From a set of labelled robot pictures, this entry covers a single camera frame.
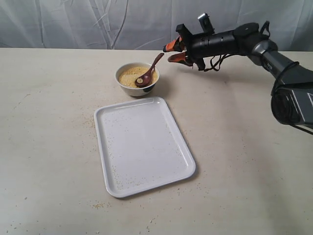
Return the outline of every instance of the white backdrop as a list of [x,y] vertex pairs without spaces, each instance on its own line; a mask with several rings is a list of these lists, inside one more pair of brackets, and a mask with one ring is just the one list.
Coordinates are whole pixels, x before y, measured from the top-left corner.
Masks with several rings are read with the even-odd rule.
[[312,0],[0,0],[0,47],[162,49],[206,11],[216,32],[271,22],[280,50],[313,50]]

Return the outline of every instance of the white tray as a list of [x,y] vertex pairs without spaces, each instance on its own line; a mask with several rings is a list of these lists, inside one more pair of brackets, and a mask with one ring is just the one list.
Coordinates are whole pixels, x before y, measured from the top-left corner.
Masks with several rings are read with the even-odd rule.
[[102,107],[94,113],[105,184],[126,197],[190,177],[195,161],[164,99]]

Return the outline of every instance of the spoon handle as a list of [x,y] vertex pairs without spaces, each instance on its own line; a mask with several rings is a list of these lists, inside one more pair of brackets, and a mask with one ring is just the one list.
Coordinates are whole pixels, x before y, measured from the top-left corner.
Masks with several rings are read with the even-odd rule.
[[164,53],[162,52],[155,58],[155,60],[153,61],[152,65],[151,65],[151,67],[149,69],[150,71],[152,69],[154,69],[154,67],[156,66],[157,62],[163,57],[163,55],[164,55]]

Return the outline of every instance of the wooden spoon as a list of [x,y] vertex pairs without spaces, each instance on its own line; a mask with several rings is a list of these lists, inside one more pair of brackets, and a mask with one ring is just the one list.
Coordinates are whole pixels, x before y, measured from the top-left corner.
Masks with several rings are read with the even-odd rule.
[[146,87],[150,84],[152,80],[152,70],[156,67],[157,62],[162,58],[164,53],[160,53],[155,60],[153,61],[151,67],[149,68],[148,71],[146,71],[143,75],[141,75],[139,78],[136,79],[135,84],[136,86],[142,88]]

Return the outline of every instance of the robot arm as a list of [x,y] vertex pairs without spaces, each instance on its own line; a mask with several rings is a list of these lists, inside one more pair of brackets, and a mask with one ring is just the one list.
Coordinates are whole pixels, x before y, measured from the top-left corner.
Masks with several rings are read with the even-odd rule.
[[[196,64],[200,71],[218,71],[217,64],[223,59],[232,55],[247,56],[275,77],[271,92],[274,117],[281,124],[313,134],[301,127],[313,129],[313,71],[278,52],[276,43],[269,39],[269,22],[265,22],[260,31],[257,23],[247,23],[231,31],[215,33],[207,14],[202,14],[198,20],[203,33],[193,35],[184,24],[177,26],[179,37],[163,48],[164,52],[180,52],[170,56],[169,62],[189,67]],[[203,58],[212,56],[220,56],[220,59],[215,64],[211,60],[211,67],[205,68]]]

